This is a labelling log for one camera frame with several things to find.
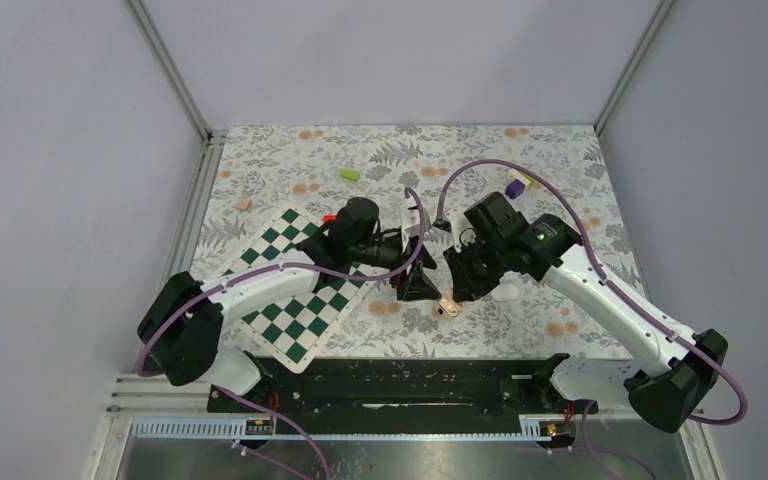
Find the floral tablecloth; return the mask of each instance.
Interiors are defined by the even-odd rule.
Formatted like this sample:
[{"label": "floral tablecloth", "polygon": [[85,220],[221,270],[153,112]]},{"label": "floral tablecloth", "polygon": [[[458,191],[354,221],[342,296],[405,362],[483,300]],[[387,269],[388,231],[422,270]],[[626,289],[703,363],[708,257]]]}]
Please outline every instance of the floral tablecloth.
[{"label": "floral tablecloth", "polygon": [[[631,244],[590,126],[339,126],[232,128],[201,229],[191,271],[217,275],[246,236],[286,202],[321,216],[336,213],[354,196],[381,207],[383,227],[398,226],[402,190],[419,192],[434,218],[440,187],[458,166],[480,158],[518,162],[539,172],[571,200],[588,226],[597,253],[623,280],[642,291]],[[343,168],[361,173],[357,183]],[[505,169],[465,172],[446,198],[446,208],[468,207],[509,183]],[[253,203],[238,210],[240,197]],[[541,213],[571,219],[545,189],[529,188],[512,201],[526,218]],[[426,245],[440,268],[429,277],[451,286],[443,250],[446,234],[432,230]],[[321,356],[543,358],[557,352],[590,358],[626,358],[628,352],[572,301],[550,288],[513,279],[521,295],[499,303],[488,297],[456,318],[440,316],[432,302],[397,303],[377,285],[352,312]],[[262,354],[236,328],[224,337],[237,348]]]}]

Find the table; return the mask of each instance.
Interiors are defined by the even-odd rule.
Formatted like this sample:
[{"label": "table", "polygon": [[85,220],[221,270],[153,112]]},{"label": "table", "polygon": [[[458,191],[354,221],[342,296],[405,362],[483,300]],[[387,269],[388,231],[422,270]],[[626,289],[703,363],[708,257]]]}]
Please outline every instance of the table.
[{"label": "table", "polygon": [[[247,234],[283,204],[314,215],[336,213],[365,196],[381,207],[383,227],[398,226],[402,190],[412,187],[434,217],[439,190],[450,172],[472,160],[499,158],[540,173],[571,200],[587,224],[597,254],[620,278],[643,285],[591,126],[238,126],[228,132],[212,187],[191,272],[220,274]],[[358,182],[341,169],[361,173]],[[509,183],[505,169],[465,172],[450,188],[446,208],[468,207]],[[236,208],[252,199],[249,211]],[[511,202],[527,219],[552,213],[572,220],[539,185]],[[438,287],[451,286],[443,261],[446,234],[432,230],[426,246],[440,268],[429,271]],[[528,278],[514,279],[518,300],[488,297],[456,318],[437,314],[433,302],[397,303],[386,284],[376,285],[329,340],[321,357],[546,358],[565,352],[589,358],[629,354],[581,308]],[[256,355],[260,347],[229,329],[225,342]]]}]

